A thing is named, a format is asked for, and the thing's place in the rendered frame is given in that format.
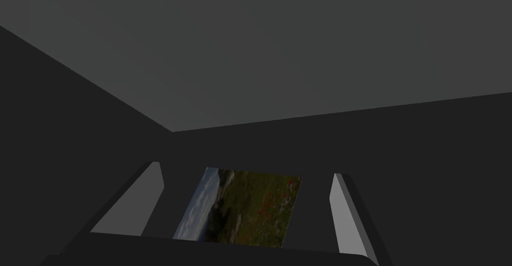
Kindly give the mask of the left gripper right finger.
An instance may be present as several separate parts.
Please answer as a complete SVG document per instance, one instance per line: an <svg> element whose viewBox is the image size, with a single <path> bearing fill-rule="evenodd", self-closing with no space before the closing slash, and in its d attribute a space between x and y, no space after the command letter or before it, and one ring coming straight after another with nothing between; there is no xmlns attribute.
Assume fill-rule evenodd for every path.
<svg viewBox="0 0 512 266"><path fill-rule="evenodd" d="M363 256L375 266L393 266L370 213L347 173L334 174L329 203L340 253Z"/></svg>

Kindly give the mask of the landscape picture on wall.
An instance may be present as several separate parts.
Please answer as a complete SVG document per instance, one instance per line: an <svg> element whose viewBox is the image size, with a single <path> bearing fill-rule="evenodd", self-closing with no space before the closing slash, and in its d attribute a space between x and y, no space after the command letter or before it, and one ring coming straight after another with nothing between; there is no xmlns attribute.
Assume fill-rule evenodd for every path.
<svg viewBox="0 0 512 266"><path fill-rule="evenodd" d="M280 248L302 177L208 167L176 240Z"/></svg>

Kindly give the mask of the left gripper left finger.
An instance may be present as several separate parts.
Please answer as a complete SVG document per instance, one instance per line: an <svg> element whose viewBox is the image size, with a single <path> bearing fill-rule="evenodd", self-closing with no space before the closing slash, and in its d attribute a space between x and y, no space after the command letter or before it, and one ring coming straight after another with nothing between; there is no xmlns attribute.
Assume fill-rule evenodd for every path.
<svg viewBox="0 0 512 266"><path fill-rule="evenodd" d="M144 162L79 232L142 236L164 190L159 162Z"/></svg>

